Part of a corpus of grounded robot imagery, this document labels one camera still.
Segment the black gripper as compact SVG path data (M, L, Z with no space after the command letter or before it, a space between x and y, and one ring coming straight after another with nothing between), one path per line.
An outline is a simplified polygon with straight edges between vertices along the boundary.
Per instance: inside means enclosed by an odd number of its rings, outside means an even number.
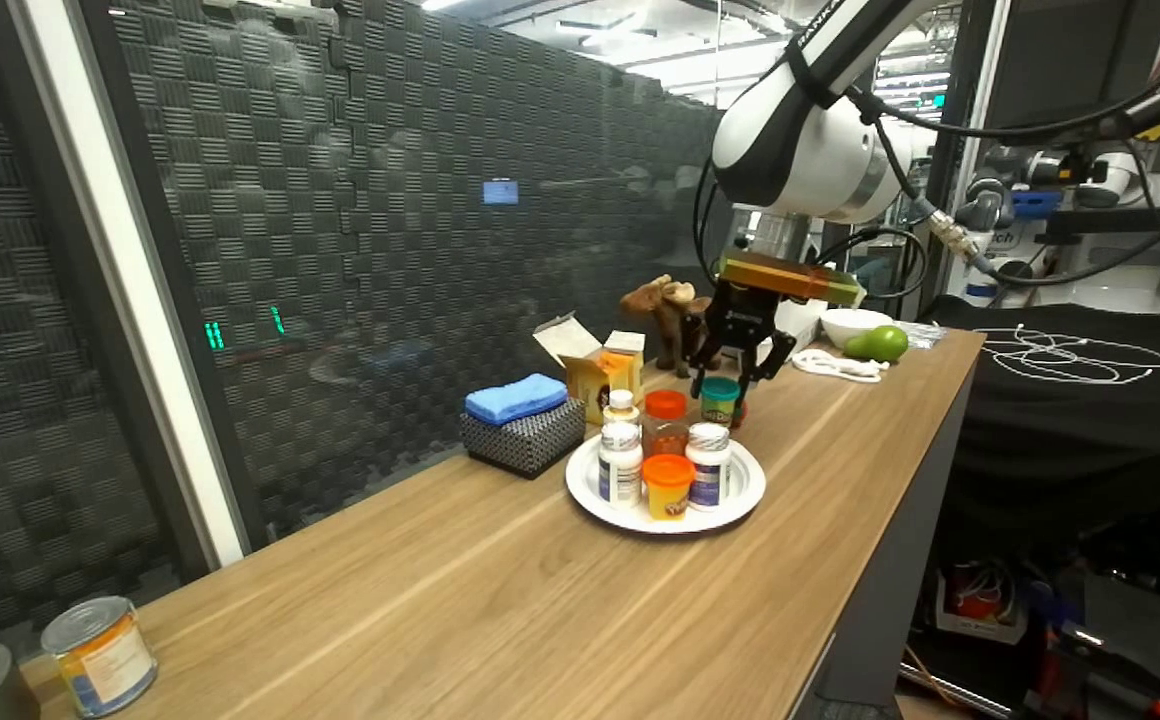
M773 380L797 341L777 328L777 298L743 286L721 286L704 311L704 341L689 356L691 380L722 371L740 380L733 427L746 422L746 400L759 380Z

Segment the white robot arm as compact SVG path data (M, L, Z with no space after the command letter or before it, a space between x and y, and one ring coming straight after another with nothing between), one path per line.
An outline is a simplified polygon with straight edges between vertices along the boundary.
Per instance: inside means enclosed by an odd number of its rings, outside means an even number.
M777 65L715 122L709 182L773 215L826 226L875 219L906 182L911 147L879 123L879 100L860 89L875 58L934 0L826 0ZM755 380L773 380L797 341L777 328L781 299L860 304L865 287L810 266L759 251L722 257L691 348L691 395L735 384L733 422Z

